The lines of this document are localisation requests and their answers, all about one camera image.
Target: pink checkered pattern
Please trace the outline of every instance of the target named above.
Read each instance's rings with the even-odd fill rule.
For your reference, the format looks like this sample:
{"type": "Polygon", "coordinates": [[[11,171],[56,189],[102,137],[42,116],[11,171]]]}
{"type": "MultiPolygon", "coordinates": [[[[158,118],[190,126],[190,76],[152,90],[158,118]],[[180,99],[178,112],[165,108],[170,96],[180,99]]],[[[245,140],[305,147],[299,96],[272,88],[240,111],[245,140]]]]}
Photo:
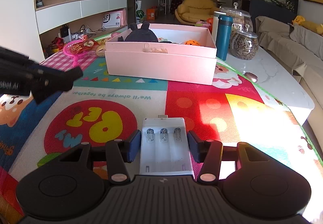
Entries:
{"type": "MultiPolygon", "coordinates": [[[[95,55],[86,56],[82,59],[79,59],[78,63],[82,70],[85,70],[94,60],[96,59],[95,55]]],[[[59,51],[40,63],[48,68],[54,68],[61,71],[67,71],[73,68],[73,59],[65,55],[63,51],[59,51]]]]}

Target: computer mouse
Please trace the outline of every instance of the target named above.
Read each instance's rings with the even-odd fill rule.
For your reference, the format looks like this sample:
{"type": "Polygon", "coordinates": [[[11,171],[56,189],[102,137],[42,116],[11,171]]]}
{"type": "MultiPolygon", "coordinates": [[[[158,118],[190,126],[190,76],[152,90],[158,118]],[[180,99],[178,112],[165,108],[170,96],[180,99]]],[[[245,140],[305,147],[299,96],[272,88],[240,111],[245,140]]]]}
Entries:
{"type": "Polygon", "coordinates": [[[248,79],[250,79],[252,82],[257,83],[257,81],[258,81],[258,77],[257,77],[255,74],[252,74],[252,73],[250,73],[250,72],[246,72],[246,73],[244,73],[244,75],[245,75],[248,79]]]}

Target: red snack package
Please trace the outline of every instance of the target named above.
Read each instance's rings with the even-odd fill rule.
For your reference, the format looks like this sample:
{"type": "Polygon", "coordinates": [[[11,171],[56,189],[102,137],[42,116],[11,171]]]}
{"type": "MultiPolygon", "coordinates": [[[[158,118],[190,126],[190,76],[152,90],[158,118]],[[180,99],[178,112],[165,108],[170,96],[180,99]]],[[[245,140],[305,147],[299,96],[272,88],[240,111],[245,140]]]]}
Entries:
{"type": "Polygon", "coordinates": [[[69,50],[73,55],[75,55],[75,54],[82,53],[84,51],[95,52],[98,46],[99,44],[95,40],[91,39],[91,40],[86,40],[86,41],[76,43],[72,45],[69,50]]]}

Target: marble table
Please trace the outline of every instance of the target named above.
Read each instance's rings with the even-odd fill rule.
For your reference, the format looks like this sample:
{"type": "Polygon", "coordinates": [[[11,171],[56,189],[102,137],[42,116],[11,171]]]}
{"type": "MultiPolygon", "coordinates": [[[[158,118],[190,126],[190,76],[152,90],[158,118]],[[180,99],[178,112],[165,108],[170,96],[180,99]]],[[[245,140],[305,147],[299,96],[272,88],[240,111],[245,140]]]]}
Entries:
{"type": "Polygon", "coordinates": [[[255,74],[257,84],[286,104],[301,125],[314,109],[314,102],[301,85],[261,47],[252,60],[238,59],[229,52],[226,62],[242,74],[255,74]]]}

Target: white thermos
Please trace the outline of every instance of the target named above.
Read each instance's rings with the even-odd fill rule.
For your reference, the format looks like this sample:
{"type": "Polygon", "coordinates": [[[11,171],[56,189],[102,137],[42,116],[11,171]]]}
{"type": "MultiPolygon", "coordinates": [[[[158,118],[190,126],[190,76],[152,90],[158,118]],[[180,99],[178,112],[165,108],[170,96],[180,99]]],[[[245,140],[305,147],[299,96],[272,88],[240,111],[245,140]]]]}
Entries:
{"type": "Polygon", "coordinates": [[[212,26],[212,38],[216,41],[216,35],[218,33],[219,15],[226,15],[226,13],[214,11],[213,13],[213,26],[212,26]]]}

